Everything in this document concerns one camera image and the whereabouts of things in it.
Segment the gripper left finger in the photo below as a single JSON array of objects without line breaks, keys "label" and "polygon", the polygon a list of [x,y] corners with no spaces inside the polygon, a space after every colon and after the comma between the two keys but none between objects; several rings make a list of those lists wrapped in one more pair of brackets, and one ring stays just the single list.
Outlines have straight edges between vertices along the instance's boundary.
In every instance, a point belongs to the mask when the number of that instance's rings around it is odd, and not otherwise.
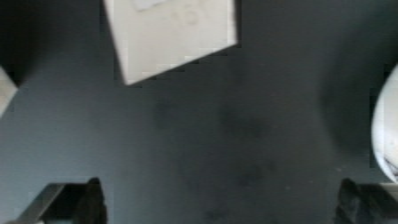
[{"label": "gripper left finger", "polygon": [[10,224],[108,224],[99,179],[49,183]]}]

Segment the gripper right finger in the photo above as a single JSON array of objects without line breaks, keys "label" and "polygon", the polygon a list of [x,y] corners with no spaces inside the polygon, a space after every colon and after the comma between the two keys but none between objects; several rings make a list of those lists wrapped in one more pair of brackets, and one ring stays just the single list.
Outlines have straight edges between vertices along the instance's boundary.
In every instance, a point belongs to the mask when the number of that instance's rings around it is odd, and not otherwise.
[{"label": "gripper right finger", "polygon": [[331,224],[398,224],[398,184],[344,179]]}]

